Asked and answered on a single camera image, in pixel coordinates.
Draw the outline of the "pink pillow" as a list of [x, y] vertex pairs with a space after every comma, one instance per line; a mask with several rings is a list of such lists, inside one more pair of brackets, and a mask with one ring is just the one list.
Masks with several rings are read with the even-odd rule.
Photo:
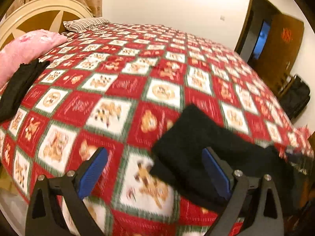
[[65, 35], [39, 29], [23, 34], [5, 45], [1, 50], [1, 86], [8, 82], [22, 63], [28, 64], [66, 42]]

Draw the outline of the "striped pillow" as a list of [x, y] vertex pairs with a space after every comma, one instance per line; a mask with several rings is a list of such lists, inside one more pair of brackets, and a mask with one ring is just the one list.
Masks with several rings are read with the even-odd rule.
[[108, 24], [110, 24], [110, 21], [103, 17], [84, 18], [63, 22], [65, 29], [71, 32], [84, 32], [85, 30], [94, 29]]

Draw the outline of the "brown wooden door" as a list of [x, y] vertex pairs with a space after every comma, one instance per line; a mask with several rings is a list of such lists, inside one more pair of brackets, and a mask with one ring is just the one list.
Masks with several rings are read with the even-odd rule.
[[277, 97], [287, 85], [303, 34], [303, 21], [283, 13], [276, 14], [262, 52], [254, 61], [254, 70]]

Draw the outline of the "red patchwork bear bedspread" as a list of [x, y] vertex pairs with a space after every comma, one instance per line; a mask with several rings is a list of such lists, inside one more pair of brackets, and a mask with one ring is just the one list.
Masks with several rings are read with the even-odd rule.
[[307, 137], [232, 50], [161, 25], [63, 35], [67, 42], [39, 57], [47, 67], [1, 123], [1, 163], [23, 200], [39, 175], [63, 175], [103, 146], [108, 164], [85, 202], [105, 235], [201, 235], [219, 213], [150, 174], [153, 145], [190, 104], [250, 143], [275, 146], [308, 174]]

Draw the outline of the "black pants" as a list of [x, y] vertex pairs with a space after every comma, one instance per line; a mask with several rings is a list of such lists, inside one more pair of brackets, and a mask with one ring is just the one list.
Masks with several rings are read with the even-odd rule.
[[150, 174], [176, 189], [192, 203], [221, 213], [232, 194], [233, 173], [270, 175], [283, 214], [298, 209], [304, 175], [281, 158], [275, 146], [261, 147], [218, 126], [190, 104], [152, 147]]

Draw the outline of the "black luggage bag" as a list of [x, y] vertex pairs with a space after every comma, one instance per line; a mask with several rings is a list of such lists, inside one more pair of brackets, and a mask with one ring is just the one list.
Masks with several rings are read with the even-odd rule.
[[293, 120], [302, 113], [310, 101], [310, 88], [297, 74], [288, 85], [279, 101], [289, 120]]

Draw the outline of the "wooden chair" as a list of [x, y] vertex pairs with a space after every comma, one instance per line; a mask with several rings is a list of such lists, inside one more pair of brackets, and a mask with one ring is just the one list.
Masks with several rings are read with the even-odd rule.
[[288, 61], [286, 63], [285, 69], [282, 70], [280, 74], [280, 78], [276, 84], [276, 89], [277, 89], [277, 98], [281, 98], [284, 93], [287, 91], [289, 85], [291, 84], [292, 79], [294, 78], [290, 72], [292, 69], [291, 62]]

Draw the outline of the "cream wooden headboard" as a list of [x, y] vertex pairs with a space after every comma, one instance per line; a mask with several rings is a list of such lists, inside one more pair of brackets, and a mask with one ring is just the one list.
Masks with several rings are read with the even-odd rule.
[[89, 9], [76, 0], [33, 0], [1, 24], [1, 48], [27, 32], [44, 29], [62, 33], [66, 31], [64, 21], [91, 17]]

